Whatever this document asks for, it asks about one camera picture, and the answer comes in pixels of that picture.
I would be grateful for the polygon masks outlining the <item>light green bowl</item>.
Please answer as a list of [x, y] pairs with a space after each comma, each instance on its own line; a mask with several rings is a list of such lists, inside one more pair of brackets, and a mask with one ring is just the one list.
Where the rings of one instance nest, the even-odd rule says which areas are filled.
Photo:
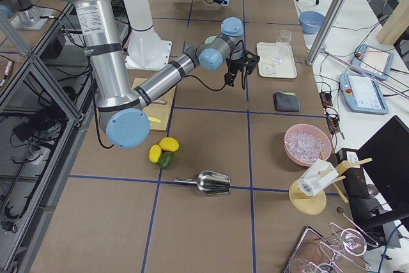
[[210, 44], [212, 43], [215, 39], [216, 39], [217, 35], [213, 35], [213, 36], [209, 36], [206, 40], [205, 40], [205, 44]]

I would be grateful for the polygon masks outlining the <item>blue bowl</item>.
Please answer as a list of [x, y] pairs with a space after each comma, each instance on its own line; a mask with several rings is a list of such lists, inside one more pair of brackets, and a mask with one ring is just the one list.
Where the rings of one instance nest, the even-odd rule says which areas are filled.
[[325, 21], [325, 16], [315, 11], [304, 11], [299, 15], [302, 32], [307, 35], [317, 33]]

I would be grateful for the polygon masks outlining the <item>pink bowl with ice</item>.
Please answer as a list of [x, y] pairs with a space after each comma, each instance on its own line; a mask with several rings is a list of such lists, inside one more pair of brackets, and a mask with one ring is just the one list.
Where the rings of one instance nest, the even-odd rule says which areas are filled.
[[284, 150], [287, 156], [300, 166], [311, 166], [317, 159], [328, 160], [332, 154], [329, 137], [310, 124], [291, 126], [284, 135]]

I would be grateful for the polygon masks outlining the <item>steel ice scoop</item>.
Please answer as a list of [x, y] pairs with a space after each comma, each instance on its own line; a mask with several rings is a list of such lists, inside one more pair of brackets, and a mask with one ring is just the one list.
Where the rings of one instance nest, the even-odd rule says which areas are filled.
[[209, 196], [229, 194], [231, 190], [230, 177], [209, 170], [200, 172], [196, 179], [175, 178], [174, 181], [195, 185], [200, 192]]

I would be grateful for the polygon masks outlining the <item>cream bear serving tray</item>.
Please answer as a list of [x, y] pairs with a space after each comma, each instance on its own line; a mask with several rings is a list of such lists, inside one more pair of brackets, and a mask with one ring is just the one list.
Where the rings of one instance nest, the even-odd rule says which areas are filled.
[[260, 57], [258, 73], [261, 77], [294, 79], [297, 69], [291, 46], [281, 48], [276, 43], [258, 42], [257, 55]]

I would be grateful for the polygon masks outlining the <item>clear wine glass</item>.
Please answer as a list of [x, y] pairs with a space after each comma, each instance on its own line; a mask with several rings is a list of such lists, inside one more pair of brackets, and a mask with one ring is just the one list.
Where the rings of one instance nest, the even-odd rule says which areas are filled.
[[291, 31], [287, 29], [280, 30], [276, 39], [277, 55], [272, 58], [273, 64], [282, 64], [284, 58], [289, 52], [291, 42]]

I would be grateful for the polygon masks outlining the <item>grey folded cloth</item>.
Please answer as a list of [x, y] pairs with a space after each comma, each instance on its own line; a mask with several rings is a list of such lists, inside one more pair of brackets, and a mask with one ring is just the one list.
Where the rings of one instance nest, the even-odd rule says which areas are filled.
[[296, 95], [287, 94], [281, 91], [273, 94], [274, 108], [280, 112], [299, 112], [300, 102]]

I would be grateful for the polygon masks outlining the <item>steel muddler black tip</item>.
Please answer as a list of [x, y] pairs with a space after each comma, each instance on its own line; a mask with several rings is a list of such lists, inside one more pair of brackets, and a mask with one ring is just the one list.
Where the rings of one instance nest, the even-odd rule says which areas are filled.
[[156, 100], [152, 100], [152, 104], [166, 105], [167, 101], [156, 99]]

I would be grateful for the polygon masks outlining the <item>wooden cutting board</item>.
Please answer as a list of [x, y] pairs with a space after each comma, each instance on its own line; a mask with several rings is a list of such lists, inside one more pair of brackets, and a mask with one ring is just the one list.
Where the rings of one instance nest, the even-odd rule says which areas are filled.
[[166, 94], [159, 97], [159, 100], [166, 100], [166, 105], [150, 104], [148, 107], [143, 109], [147, 117], [152, 116], [160, 119], [161, 123], [154, 123], [150, 121], [150, 130], [165, 132], [169, 126], [169, 118], [171, 114], [173, 99], [175, 95], [176, 88], [172, 88]]

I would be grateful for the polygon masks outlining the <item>yellow plastic knife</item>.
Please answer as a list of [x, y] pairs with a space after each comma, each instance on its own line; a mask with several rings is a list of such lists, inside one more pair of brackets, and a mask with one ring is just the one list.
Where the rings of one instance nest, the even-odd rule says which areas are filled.
[[149, 116], [148, 119], [154, 123], [161, 123], [162, 121], [156, 117]]

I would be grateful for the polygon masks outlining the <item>yellow lemon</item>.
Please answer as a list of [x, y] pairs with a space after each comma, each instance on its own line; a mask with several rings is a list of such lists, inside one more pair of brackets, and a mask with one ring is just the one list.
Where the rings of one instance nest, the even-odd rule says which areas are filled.
[[160, 140], [159, 146], [167, 152], [176, 152], [180, 148], [179, 142], [173, 137], [164, 137]]

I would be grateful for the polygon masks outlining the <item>near blue teach pendant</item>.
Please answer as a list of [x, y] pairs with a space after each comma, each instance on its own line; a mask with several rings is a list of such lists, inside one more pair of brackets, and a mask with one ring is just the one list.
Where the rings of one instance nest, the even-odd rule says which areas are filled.
[[343, 73], [339, 78], [341, 93], [346, 105], [356, 113], [389, 113], [380, 87], [368, 77]]

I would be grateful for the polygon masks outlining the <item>blue teach pendant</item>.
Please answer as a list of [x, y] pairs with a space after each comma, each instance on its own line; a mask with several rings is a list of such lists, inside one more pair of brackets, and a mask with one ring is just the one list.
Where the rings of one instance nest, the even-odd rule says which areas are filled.
[[341, 93], [346, 105], [356, 113], [389, 113], [380, 87], [368, 77], [343, 73], [339, 78]]
[[389, 77], [393, 60], [393, 53], [371, 45], [361, 44], [357, 47], [350, 63], [369, 75], [385, 81]]

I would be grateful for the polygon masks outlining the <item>yellow mango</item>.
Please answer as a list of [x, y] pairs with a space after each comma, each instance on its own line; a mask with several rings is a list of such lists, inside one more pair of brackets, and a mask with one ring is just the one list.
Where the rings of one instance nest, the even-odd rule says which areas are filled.
[[159, 144], [154, 144], [150, 147], [148, 158], [150, 162], [156, 164], [162, 155], [162, 148]]

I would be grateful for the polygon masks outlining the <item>far blue teach pendant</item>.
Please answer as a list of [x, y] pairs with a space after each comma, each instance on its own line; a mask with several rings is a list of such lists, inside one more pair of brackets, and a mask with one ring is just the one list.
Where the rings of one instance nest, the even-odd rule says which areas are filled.
[[389, 77], [393, 60], [393, 53], [371, 45], [361, 44], [357, 47], [350, 63], [369, 75], [385, 81]]

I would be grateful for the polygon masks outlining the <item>white paper carton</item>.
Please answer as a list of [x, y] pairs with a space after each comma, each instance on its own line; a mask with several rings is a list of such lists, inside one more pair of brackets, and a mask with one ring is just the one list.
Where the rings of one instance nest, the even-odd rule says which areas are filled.
[[333, 183], [337, 177], [338, 172], [331, 163], [317, 159], [297, 180], [297, 184], [306, 196], [315, 196]]

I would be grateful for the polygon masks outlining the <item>wooden cup stand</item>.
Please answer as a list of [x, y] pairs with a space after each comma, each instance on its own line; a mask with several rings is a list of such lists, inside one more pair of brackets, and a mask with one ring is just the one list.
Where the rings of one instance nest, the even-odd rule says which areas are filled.
[[341, 199], [348, 203], [348, 199], [336, 185], [336, 182], [346, 178], [343, 173], [348, 169], [372, 160], [372, 158], [366, 158], [354, 163], [344, 160], [334, 167], [330, 162], [318, 159], [298, 180], [290, 185], [289, 200], [299, 212], [307, 215], [318, 215], [324, 211], [327, 205], [325, 189], [332, 185], [336, 188]]

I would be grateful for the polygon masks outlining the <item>black monitor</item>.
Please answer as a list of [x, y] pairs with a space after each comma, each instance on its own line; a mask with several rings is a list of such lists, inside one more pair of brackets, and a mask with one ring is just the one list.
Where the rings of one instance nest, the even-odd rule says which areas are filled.
[[362, 170], [351, 168], [346, 172], [346, 191], [350, 197], [355, 222], [364, 230], [401, 219], [408, 226], [408, 127], [398, 116], [393, 116], [364, 145], [357, 157], [372, 161], [363, 165], [374, 186], [391, 207], [382, 213], [370, 198]]

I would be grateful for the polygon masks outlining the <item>metal tray with glasses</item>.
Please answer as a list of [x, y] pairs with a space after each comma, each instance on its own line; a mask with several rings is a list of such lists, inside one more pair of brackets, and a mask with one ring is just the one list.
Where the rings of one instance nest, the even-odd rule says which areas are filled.
[[368, 247], [377, 247], [364, 233], [330, 222], [330, 233], [322, 235], [308, 225], [298, 238], [283, 272], [371, 272], [364, 259]]

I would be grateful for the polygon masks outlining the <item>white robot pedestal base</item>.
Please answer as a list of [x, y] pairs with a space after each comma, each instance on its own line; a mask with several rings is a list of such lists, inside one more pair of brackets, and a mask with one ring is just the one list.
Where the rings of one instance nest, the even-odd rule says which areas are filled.
[[129, 69], [160, 70], [167, 65], [172, 42], [156, 33], [149, 0], [123, 0], [131, 27], [125, 64]]

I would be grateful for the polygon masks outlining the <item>aluminium frame post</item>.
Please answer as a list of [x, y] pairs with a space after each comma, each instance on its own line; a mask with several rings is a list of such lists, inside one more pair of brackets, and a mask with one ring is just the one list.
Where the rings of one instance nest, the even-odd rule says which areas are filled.
[[312, 66], [315, 62], [318, 54], [321, 52], [323, 44], [330, 33], [332, 26], [338, 16], [344, 2], [346, 0], [332, 0], [329, 9], [327, 11], [325, 20], [320, 30], [318, 31], [316, 38], [311, 46], [311, 49], [306, 58], [306, 64]]

